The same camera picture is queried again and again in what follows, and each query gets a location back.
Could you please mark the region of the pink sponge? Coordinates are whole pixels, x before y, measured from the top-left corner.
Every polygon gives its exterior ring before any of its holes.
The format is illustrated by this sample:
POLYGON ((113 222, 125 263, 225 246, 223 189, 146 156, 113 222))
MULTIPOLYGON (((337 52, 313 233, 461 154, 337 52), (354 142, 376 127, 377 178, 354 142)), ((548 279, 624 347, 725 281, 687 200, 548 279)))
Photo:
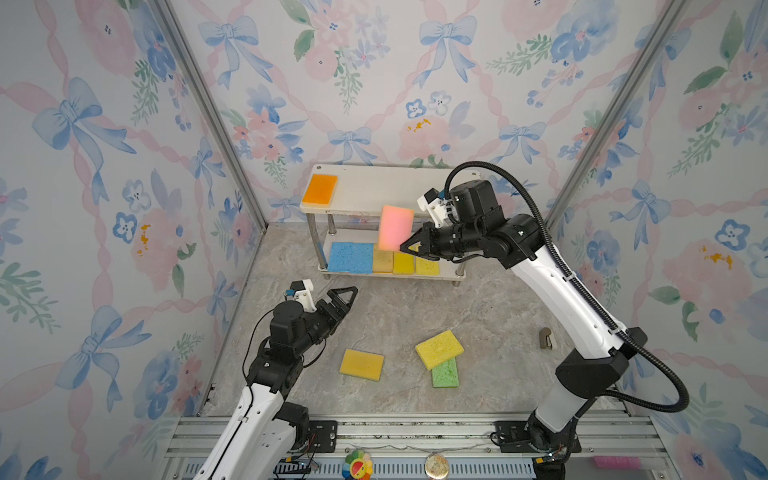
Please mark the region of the pink sponge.
POLYGON ((403 242, 412 235, 414 211, 407 208, 386 205, 381 210, 378 249, 398 252, 403 242))

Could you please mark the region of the bright yellow scouring sponge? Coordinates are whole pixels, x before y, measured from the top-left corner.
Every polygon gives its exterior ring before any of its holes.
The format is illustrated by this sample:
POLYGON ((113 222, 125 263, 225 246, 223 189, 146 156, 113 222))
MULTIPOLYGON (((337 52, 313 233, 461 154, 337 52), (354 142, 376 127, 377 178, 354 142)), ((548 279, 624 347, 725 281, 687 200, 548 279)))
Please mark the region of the bright yellow scouring sponge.
POLYGON ((409 254, 395 252, 393 255, 393 269, 395 275, 414 275, 415 257, 409 254))

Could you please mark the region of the blue sponge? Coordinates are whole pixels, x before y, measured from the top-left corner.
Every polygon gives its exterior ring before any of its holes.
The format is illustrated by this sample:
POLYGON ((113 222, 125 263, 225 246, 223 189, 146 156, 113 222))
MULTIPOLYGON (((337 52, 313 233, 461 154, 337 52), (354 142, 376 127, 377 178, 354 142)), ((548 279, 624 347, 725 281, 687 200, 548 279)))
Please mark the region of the blue sponge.
POLYGON ((371 243, 352 243, 350 253, 351 273, 372 274, 373 273, 374 245, 371 243))
POLYGON ((354 263, 353 254, 353 243, 334 242, 330 250, 328 271, 335 273, 350 273, 354 263))

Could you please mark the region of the blue sponge front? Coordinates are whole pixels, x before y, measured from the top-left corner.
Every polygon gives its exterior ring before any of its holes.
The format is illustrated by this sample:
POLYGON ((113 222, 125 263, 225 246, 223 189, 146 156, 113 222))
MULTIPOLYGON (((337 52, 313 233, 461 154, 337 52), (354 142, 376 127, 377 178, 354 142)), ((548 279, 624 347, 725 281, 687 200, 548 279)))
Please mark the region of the blue sponge front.
POLYGON ((350 253, 351 273, 372 274, 373 273, 374 245, 371 243, 352 243, 350 253))

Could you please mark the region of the orange sponge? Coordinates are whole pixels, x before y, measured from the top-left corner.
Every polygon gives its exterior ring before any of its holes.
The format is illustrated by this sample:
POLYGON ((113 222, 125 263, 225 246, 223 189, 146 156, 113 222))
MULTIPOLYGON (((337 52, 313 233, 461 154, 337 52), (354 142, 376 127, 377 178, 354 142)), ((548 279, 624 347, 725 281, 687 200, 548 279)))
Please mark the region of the orange sponge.
POLYGON ((302 204, 311 207, 327 207, 332 203, 338 177, 313 174, 302 198, 302 204))

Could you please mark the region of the light yellow cellulose sponge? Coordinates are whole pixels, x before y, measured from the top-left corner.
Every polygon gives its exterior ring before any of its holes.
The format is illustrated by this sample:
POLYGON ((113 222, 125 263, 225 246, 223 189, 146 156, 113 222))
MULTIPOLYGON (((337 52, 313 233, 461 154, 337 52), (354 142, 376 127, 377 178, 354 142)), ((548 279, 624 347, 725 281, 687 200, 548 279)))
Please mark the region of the light yellow cellulose sponge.
POLYGON ((415 350, 428 371, 464 352, 463 346, 451 330, 419 343, 415 350))

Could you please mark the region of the green sponge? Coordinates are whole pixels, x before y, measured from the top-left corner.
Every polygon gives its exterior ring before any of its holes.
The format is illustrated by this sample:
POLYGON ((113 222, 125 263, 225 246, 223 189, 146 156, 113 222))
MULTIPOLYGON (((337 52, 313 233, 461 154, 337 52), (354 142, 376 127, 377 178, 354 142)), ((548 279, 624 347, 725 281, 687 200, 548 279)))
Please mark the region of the green sponge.
POLYGON ((451 358, 431 370, 434 388, 456 388, 460 385, 456 358, 451 358))

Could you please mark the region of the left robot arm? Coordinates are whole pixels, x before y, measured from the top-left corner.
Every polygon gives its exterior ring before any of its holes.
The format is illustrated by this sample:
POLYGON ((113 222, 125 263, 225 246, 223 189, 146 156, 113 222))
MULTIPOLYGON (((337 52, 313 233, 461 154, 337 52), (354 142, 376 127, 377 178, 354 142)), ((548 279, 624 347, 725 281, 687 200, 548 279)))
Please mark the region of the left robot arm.
POLYGON ((269 335, 252 362, 243 364, 240 400, 197 479, 270 479, 289 453, 311 447, 308 409, 287 398, 309 366, 305 354, 336 332, 358 289, 330 289, 320 300, 312 291, 309 280, 294 281, 264 315, 269 335))

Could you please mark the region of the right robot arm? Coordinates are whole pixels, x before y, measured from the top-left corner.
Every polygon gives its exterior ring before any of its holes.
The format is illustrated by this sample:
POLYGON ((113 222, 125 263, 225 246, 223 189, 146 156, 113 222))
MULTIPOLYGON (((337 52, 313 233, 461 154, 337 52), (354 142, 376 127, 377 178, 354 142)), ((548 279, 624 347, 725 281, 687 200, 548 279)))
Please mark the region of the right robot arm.
POLYGON ((436 227, 426 222, 399 251, 428 260, 495 259, 522 279, 565 328, 574 349, 556 368, 556 380, 527 420, 523 438, 547 454, 570 449, 578 419, 629 367, 634 351, 577 290, 579 279, 565 274, 549 252, 535 219, 520 214, 436 227))

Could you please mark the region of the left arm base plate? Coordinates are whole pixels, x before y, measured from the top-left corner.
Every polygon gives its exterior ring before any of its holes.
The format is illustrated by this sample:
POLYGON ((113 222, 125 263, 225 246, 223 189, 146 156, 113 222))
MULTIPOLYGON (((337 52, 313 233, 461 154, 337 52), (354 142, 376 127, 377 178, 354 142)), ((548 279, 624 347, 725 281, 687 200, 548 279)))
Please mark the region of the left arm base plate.
POLYGON ((294 425, 292 453, 334 453, 339 423, 335 420, 304 420, 294 425))

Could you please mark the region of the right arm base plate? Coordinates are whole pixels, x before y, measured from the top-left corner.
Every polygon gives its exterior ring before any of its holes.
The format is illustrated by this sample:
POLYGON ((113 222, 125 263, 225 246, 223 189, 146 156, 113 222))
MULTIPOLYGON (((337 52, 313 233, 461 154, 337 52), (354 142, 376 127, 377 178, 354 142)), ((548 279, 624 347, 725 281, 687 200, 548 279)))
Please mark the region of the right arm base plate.
POLYGON ((578 422, 571 419, 563 430, 554 432, 536 418, 525 421, 496 421, 489 439, 502 453, 544 456, 581 453, 582 446, 576 434, 577 425, 578 422))

